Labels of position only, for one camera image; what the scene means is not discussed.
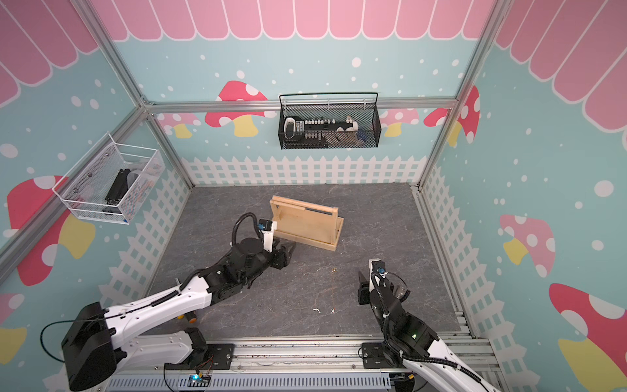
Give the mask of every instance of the white picket fence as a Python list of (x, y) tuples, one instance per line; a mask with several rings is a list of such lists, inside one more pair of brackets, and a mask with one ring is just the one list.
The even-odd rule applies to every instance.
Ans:
[(464, 230), (466, 221), (459, 219), (460, 209), (455, 208), (454, 196), (449, 196), (445, 176), (435, 166), (424, 187), (429, 208), (436, 220), (441, 240), (445, 244), (448, 261), (454, 278), (461, 288), (462, 300), (472, 311), (466, 319), (472, 323), (480, 337), (490, 339), (503, 375), (510, 388), (519, 391), (537, 391), (540, 376), (528, 370), (523, 357), (527, 349), (516, 344), (512, 332), (515, 324), (503, 316), (503, 301), (494, 297), (494, 282), (485, 277), (486, 265), (479, 261), (478, 248), (471, 244), (472, 234)]
[(363, 157), (341, 161), (337, 157), (327, 160), (322, 157), (315, 161), (309, 157), (306, 161), (297, 157), (290, 161), (283, 157), (278, 161), (271, 157), (264, 161), (249, 158), (239, 161), (235, 157), (227, 161), (220, 158), (217, 162), (207, 158), (193, 162), (182, 160), (189, 176), (196, 185), (272, 185), (272, 184), (371, 184), (371, 183), (413, 183), (422, 174), (427, 162), (426, 157), (406, 161), (401, 157), (394, 160), (385, 157), (378, 161), (376, 157), (365, 160)]
[(103, 306), (125, 304), (146, 294), (147, 283), (157, 269), (189, 196), (183, 180), (174, 171), (166, 171), (161, 183), (163, 189), (155, 187), (156, 199), (149, 200), (150, 209), (142, 211), (143, 223), (135, 224), (137, 234), (127, 237), (129, 249), (119, 252), (120, 265), (109, 268), (110, 283), (99, 286)]

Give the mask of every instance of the black wire basket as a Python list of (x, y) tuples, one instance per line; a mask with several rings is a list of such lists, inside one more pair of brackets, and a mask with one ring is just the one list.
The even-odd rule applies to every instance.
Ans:
[(378, 93), (280, 95), (281, 149), (378, 147), (378, 97)]

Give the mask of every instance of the black mounting plate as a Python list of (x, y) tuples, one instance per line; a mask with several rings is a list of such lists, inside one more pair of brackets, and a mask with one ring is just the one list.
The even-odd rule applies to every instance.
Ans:
[(361, 357), (364, 361), (364, 369), (394, 368), (383, 356), (383, 343), (362, 343)]
[[(211, 370), (228, 370), (231, 368), (231, 361), (233, 360), (234, 344), (208, 344), (207, 352), (204, 354), (203, 362), (209, 360), (213, 355), (213, 363), (207, 364), (198, 368), (198, 370), (207, 370), (211, 366)], [(193, 370), (188, 364), (166, 364), (166, 370)]]

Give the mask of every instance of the wooden handle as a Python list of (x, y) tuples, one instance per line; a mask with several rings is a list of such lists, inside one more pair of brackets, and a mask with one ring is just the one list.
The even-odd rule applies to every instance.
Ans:
[(326, 213), (330, 213), (330, 214), (337, 216), (337, 210), (338, 210), (337, 207), (321, 206), (319, 204), (308, 203), (306, 201), (282, 198), (281, 196), (272, 196), (272, 201), (283, 203), (283, 204), (291, 204), (292, 206), (303, 207), (303, 209), (305, 208), (317, 209), (318, 211), (324, 211)]
[(297, 205), (294, 205), (294, 204), (284, 203), (282, 201), (270, 200), (270, 204), (273, 204), (275, 206), (289, 207), (289, 208), (293, 208), (293, 209), (299, 209), (300, 211), (305, 211), (305, 207), (297, 206)]

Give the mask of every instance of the wire mesh basket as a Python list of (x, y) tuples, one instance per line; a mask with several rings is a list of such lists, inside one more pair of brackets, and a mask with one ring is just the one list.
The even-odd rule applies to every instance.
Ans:
[[(105, 145), (78, 173), (71, 172), (91, 151)], [(165, 169), (157, 149), (113, 141), (106, 134), (53, 187), (53, 192), (79, 219), (128, 225)]]
[(281, 149), (378, 147), (381, 123), (377, 93), (279, 96)]

